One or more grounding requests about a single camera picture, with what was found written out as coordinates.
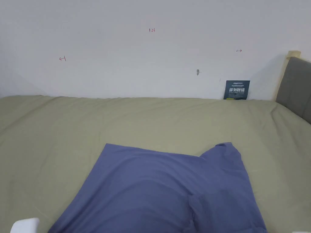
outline white object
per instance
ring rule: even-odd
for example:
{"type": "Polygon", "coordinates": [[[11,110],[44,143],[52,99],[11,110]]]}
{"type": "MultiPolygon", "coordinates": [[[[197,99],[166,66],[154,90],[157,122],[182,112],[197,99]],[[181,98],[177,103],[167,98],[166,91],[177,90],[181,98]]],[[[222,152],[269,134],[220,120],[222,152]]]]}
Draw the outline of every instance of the white object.
{"type": "Polygon", "coordinates": [[[37,233],[40,220],[38,218],[28,218],[16,221],[10,233],[37,233]]]}

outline red handwritten mark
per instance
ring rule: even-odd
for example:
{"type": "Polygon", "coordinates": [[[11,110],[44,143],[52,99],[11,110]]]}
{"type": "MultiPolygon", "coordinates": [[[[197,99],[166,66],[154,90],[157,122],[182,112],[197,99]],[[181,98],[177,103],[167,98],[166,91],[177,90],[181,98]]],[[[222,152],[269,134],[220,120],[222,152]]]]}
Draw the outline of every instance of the red handwritten mark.
{"type": "Polygon", "coordinates": [[[61,61],[63,60],[63,59],[65,59],[65,62],[66,62],[66,58],[65,58],[65,55],[64,55],[64,57],[63,58],[59,58],[61,61]]]}

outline wooden bed frame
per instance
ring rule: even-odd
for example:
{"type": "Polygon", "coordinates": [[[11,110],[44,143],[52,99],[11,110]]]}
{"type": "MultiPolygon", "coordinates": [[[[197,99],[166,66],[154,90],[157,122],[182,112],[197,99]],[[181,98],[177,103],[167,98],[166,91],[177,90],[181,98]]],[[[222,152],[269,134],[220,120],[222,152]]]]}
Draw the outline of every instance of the wooden bed frame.
{"type": "Polygon", "coordinates": [[[289,51],[274,93],[274,100],[311,124],[311,62],[289,51]]]}

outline blue cloth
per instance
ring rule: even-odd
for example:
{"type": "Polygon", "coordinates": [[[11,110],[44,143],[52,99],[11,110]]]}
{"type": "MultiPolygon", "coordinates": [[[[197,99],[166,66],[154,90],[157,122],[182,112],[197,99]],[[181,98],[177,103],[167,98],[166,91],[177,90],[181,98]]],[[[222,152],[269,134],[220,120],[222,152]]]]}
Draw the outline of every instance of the blue cloth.
{"type": "Polygon", "coordinates": [[[266,232],[231,143],[200,157],[106,144],[56,232],[266,232]]]}

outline white wall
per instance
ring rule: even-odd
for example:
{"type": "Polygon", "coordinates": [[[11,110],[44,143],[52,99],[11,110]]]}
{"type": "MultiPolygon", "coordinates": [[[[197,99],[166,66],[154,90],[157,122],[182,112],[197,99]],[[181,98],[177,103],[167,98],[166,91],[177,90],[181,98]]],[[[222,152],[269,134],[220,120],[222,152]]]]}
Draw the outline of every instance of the white wall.
{"type": "Polygon", "coordinates": [[[0,95],[271,99],[310,23],[310,0],[1,0],[0,95]]]}

